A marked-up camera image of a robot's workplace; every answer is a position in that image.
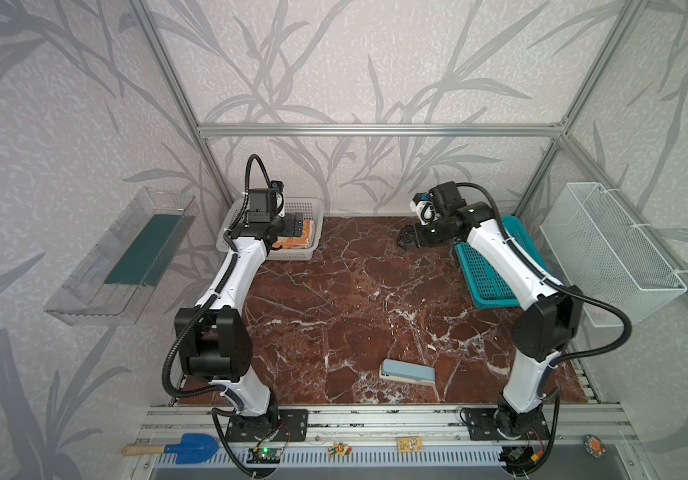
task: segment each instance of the white plastic basket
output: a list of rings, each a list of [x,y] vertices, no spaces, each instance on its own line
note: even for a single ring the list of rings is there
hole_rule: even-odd
[[[637,323],[686,291],[640,227],[602,184],[571,183],[541,232],[566,280]],[[591,305],[584,309],[595,326],[621,325],[612,313]]]
[[[226,227],[233,222],[241,206],[243,206],[242,197],[238,198],[232,205],[232,208],[229,209],[229,212],[226,213],[224,223],[221,225],[221,230],[219,232],[219,238],[215,244],[215,248],[219,252],[229,251],[229,245],[224,242],[224,231]],[[266,256],[266,260],[311,260],[311,254],[320,243],[320,235],[322,234],[322,211],[322,200],[319,198],[285,197],[285,216],[291,216],[300,212],[304,215],[304,220],[314,221],[315,231],[312,232],[313,241],[309,248],[283,248],[281,250],[272,250],[269,252],[269,255]]]

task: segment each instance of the aluminum frame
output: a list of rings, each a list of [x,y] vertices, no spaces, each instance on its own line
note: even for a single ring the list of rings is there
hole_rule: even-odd
[[[393,446],[395,438],[420,436],[426,446],[521,445],[521,441],[471,441],[461,424],[462,407],[495,405],[319,405],[283,406],[309,410],[305,442],[296,446],[319,447],[331,442],[351,446]],[[181,438],[183,433],[215,435],[211,406],[153,407],[138,433],[137,443],[166,443]],[[551,423],[554,406],[544,406],[544,417]],[[226,428],[228,420],[222,418]],[[563,403],[558,419],[559,445],[584,443],[587,432],[603,439],[607,445],[639,445],[624,408],[617,403]],[[234,442],[233,446],[253,446],[254,442]]]
[[[215,137],[554,137],[559,124],[201,124]]]
[[[525,188],[518,204],[515,205],[514,216],[521,216],[525,211],[525,205],[531,201],[531,198],[536,193],[536,189],[541,184],[541,180],[547,175],[547,172],[552,167],[554,159],[557,157],[558,149],[556,142],[570,132],[570,129],[581,116],[581,112],[587,106],[592,93],[605,75],[608,65],[616,57],[621,46],[627,41],[627,38],[634,30],[634,25],[637,24],[640,15],[643,14],[647,3],[648,0],[627,0],[622,6],[621,11],[616,17],[614,26],[610,29],[605,43],[603,43],[603,46],[600,48],[598,56],[595,58],[594,63],[592,63],[589,72],[587,72],[587,76],[581,83],[574,100],[570,102],[568,111],[560,124],[562,127],[560,133],[552,139],[553,142],[550,148],[544,152],[544,156],[541,158],[539,166],[536,167],[533,177],[528,182],[528,186]]]
[[[688,288],[688,266],[685,265],[680,259],[680,255],[676,254],[672,250],[665,239],[659,235],[656,228],[650,225],[650,222],[648,222],[645,216],[637,210],[627,196],[618,190],[614,182],[603,170],[597,166],[597,164],[594,163],[584,147],[582,147],[575,138],[568,134],[560,138],[558,141],[558,148],[561,148],[561,150],[574,161],[577,167],[579,167],[579,169],[582,170],[591,181],[599,182],[608,190],[612,190],[611,194],[619,202],[619,205],[624,208],[624,210],[629,216],[632,217],[636,224],[641,224],[640,231],[642,231],[648,237],[650,242],[656,247],[665,260],[675,267],[675,269],[685,270],[685,272],[680,274],[680,278]],[[688,290],[680,297],[683,298],[688,304]]]
[[[189,134],[192,136],[195,147],[200,157],[202,157],[205,162],[205,167],[208,169],[211,177],[213,177],[215,186],[219,189],[219,193],[229,204],[231,204],[235,199],[229,194],[229,188],[226,187],[226,182],[224,182],[224,178],[219,171],[219,166],[215,163],[210,148],[208,148],[208,145],[205,143],[204,139],[200,137],[197,131],[197,119],[194,116],[192,107],[189,105],[189,101],[186,99],[186,95],[181,87],[181,82],[179,82],[179,78],[176,76],[173,63],[170,62],[170,58],[162,44],[162,39],[154,25],[148,5],[145,0],[126,1],[130,7],[133,22],[136,23],[136,26],[141,33],[143,33],[146,46],[148,46],[151,51],[152,57],[155,63],[157,63],[157,67],[160,73],[162,73],[162,77],[165,79],[170,93],[173,95],[173,100],[176,101],[176,106],[179,108],[179,112],[183,117],[186,130],[188,130]]]

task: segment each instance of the wooden handle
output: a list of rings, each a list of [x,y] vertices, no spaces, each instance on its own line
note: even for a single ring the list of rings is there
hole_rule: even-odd
[[[154,455],[156,453],[165,453],[164,445],[138,445],[131,443],[122,449],[122,456],[132,457],[138,455]]]

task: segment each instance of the enclosure wall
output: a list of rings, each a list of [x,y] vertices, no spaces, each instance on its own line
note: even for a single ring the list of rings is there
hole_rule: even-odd
[[[147,0],[202,125],[560,122],[623,3]],[[232,196],[251,153],[333,214],[405,214],[450,179],[513,205],[544,138],[209,139]]]
[[[688,2],[648,2],[568,132],[573,140],[682,260],[688,278]],[[598,181],[581,165],[570,152],[557,156],[526,209],[531,234],[541,235],[566,182]],[[618,333],[583,322],[577,348]],[[604,401],[622,402],[659,477],[688,478],[688,293],[638,323],[623,349],[584,365]]]
[[[0,2],[0,479],[118,478],[223,200],[125,2]],[[141,187],[200,215],[133,327],[42,309]]]

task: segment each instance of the teal basket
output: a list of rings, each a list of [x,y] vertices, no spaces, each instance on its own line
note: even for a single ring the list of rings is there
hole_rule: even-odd
[[[515,216],[504,216],[502,220],[507,232],[528,252],[531,258],[546,270],[547,266],[544,265],[544,260],[538,254],[536,246],[531,241],[528,232],[525,231],[522,222]],[[464,272],[464,278],[467,280],[469,293],[472,294],[474,306],[478,309],[520,306],[520,302],[512,293],[509,285],[483,258],[483,255],[480,255],[466,242],[457,244],[455,249],[461,264],[461,271]]]

